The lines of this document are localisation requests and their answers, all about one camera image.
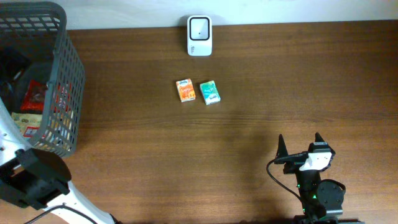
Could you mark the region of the green tissue pack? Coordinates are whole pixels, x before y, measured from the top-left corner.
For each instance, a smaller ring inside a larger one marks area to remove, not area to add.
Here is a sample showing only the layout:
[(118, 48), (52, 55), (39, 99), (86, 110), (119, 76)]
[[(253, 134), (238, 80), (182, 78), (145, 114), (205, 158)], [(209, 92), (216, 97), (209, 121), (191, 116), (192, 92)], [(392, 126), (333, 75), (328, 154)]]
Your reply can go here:
[(220, 94), (213, 80), (201, 83), (200, 90), (206, 105), (219, 103), (221, 101)]

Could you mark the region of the orange tissue pack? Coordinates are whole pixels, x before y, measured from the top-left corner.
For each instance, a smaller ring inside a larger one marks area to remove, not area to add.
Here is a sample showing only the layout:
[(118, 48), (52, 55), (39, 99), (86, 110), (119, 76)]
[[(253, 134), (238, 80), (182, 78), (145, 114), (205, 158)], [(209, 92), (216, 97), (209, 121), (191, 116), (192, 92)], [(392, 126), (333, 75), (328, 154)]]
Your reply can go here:
[(178, 91), (178, 95), (180, 97), (180, 101), (192, 101), (196, 99), (195, 90), (193, 87), (192, 80), (190, 78), (185, 80), (176, 81), (176, 87)]

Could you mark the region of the red Hacks candy bag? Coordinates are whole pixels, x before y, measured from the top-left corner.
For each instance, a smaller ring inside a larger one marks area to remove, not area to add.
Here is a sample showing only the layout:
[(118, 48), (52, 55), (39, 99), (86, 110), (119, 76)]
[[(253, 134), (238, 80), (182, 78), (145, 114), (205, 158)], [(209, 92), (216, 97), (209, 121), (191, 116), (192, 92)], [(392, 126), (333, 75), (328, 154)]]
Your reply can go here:
[[(56, 94), (55, 103), (57, 104), (57, 106), (54, 106), (53, 110), (54, 112), (57, 112), (58, 109), (61, 108), (67, 110), (67, 102), (69, 102), (70, 100), (70, 91), (72, 90), (72, 87), (69, 84), (67, 84), (66, 87), (61, 87), (60, 85), (58, 85), (57, 90), (60, 90), (61, 93)], [(41, 84), (35, 80), (31, 80), (28, 90), (22, 100), (20, 110), (43, 112), (46, 91), (47, 86), (45, 84)]]

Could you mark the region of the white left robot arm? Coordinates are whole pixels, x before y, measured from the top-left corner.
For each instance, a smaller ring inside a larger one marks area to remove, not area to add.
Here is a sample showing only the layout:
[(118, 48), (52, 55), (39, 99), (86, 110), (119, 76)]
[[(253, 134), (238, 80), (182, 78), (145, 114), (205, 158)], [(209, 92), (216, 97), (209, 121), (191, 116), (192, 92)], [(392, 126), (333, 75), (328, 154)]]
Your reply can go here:
[(53, 152), (35, 149), (20, 134), (1, 103), (1, 200), (20, 208), (52, 213), (67, 223), (119, 223), (91, 203), (73, 184), (66, 163)]

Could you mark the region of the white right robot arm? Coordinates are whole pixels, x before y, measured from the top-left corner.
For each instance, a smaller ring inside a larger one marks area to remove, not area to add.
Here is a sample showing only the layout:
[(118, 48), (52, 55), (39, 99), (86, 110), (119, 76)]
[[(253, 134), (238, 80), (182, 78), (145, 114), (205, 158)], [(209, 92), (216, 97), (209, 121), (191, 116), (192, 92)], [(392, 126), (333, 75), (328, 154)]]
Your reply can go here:
[(343, 214), (342, 204), (346, 187), (341, 182), (331, 179), (321, 179), (320, 173), (331, 166), (335, 151), (329, 144), (315, 133), (314, 142), (308, 150), (289, 154), (283, 135), (279, 135), (276, 156), (269, 164), (282, 164), (284, 174), (294, 174), (298, 193), (279, 182), (270, 172), (269, 177), (282, 188), (297, 197), (302, 205), (303, 215), (293, 217), (293, 224), (357, 224), (360, 220), (340, 220)]

